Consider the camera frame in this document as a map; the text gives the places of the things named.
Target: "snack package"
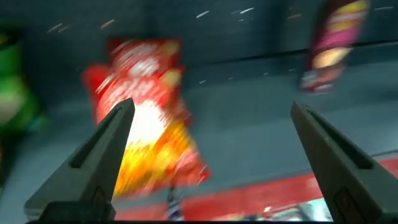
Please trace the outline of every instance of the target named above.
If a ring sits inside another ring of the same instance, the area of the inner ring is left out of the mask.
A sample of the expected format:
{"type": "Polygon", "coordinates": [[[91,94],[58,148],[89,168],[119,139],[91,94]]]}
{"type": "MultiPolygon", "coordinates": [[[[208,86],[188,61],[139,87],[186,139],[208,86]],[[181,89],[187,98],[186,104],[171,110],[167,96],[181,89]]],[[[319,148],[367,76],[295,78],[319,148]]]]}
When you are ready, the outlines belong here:
{"type": "MultiPolygon", "coordinates": [[[[178,39],[137,40],[112,38],[108,41],[108,52],[115,74],[122,77],[159,77],[163,71],[178,64],[181,41],[178,39]]],[[[180,94],[180,85],[175,87],[180,94]]],[[[170,102],[173,114],[183,118],[185,125],[192,124],[192,114],[181,97],[170,102]]]]}
{"type": "Polygon", "coordinates": [[[6,140],[40,129],[46,122],[22,76],[19,36],[0,30],[0,136],[6,140]]]}
{"type": "Polygon", "coordinates": [[[301,79],[303,90],[319,93],[333,86],[360,35],[368,9],[368,0],[326,1],[301,79]]]}
{"type": "Polygon", "coordinates": [[[181,68],[173,68],[153,77],[131,78],[93,65],[83,74],[97,123],[122,100],[131,97],[136,107],[114,198],[199,184],[209,176],[183,120],[170,111],[181,73],[181,68]]]}

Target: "chip bag label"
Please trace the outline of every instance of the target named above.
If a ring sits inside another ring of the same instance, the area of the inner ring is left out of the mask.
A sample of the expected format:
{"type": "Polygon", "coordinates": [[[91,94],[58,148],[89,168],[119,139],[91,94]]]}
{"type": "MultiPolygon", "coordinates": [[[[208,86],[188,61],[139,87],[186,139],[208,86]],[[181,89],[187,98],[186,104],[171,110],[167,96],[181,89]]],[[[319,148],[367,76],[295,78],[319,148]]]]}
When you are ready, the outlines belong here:
{"type": "Polygon", "coordinates": [[[140,78],[176,66],[180,41],[111,39],[108,48],[113,67],[119,74],[140,78]]]}

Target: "floating chip bag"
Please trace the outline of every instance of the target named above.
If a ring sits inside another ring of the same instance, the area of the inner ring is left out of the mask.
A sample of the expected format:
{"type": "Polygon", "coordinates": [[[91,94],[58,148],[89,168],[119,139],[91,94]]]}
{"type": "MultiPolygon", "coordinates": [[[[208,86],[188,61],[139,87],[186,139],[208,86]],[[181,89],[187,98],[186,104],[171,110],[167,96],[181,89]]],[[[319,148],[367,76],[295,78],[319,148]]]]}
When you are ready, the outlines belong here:
{"type": "Polygon", "coordinates": [[[316,28],[301,88],[324,93],[340,77],[369,11],[368,0],[327,0],[316,28]]]}
{"type": "Polygon", "coordinates": [[[209,176],[183,120],[170,110],[178,71],[182,72],[173,68],[141,78],[116,76],[99,65],[85,71],[83,81],[95,102],[97,123],[122,100],[132,98],[136,107],[114,198],[199,184],[209,176]]]}

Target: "gray floor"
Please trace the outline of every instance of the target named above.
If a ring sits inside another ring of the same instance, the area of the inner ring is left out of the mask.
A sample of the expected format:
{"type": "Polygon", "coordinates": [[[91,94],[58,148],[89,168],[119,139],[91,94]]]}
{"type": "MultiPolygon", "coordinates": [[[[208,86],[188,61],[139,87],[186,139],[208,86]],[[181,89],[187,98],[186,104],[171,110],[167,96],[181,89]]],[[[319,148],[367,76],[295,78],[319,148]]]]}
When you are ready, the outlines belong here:
{"type": "MultiPolygon", "coordinates": [[[[187,195],[205,194],[240,185],[305,172],[309,163],[289,118],[293,100],[307,103],[369,154],[398,149],[397,62],[350,67],[327,95],[298,91],[294,71],[217,84],[206,82],[184,91],[195,124],[191,132],[213,171],[213,177],[187,195]]],[[[219,71],[228,68],[219,67],[219,71]]],[[[214,73],[210,68],[190,73],[214,73]]],[[[27,138],[0,198],[1,223],[23,223],[23,204],[59,164],[94,130],[84,91],[75,101],[51,108],[52,125],[27,138]]],[[[165,192],[132,202],[129,208],[164,200],[165,192]]]]}

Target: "floor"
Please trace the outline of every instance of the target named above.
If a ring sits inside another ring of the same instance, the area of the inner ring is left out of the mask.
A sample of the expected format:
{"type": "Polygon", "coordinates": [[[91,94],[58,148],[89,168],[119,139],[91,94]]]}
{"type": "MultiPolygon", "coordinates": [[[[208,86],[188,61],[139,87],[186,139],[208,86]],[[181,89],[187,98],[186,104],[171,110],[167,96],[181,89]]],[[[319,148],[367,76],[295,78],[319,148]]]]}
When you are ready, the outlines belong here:
{"type": "MultiPolygon", "coordinates": [[[[252,67],[250,62],[240,66],[252,67]]],[[[184,90],[194,117],[191,133],[213,173],[207,182],[183,189],[184,195],[210,194],[310,172],[289,118],[293,100],[321,112],[370,155],[398,149],[397,68],[398,62],[350,67],[327,95],[300,92],[296,85],[299,72],[294,69],[267,73],[261,65],[250,68],[261,75],[230,76],[184,90]]],[[[185,75],[198,72],[217,77],[218,72],[225,76],[239,71],[220,65],[217,69],[190,68],[185,75]]],[[[25,222],[24,202],[94,130],[84,90],[73,94],[78,96],[75,101],[50,108],[52,124],[47,129],[19,145],[0,198],[2,222],[25,222]]],[[[161,191],[141,200],[120,200],[114,206],[124,210],[164,199],[161,191]]]]}

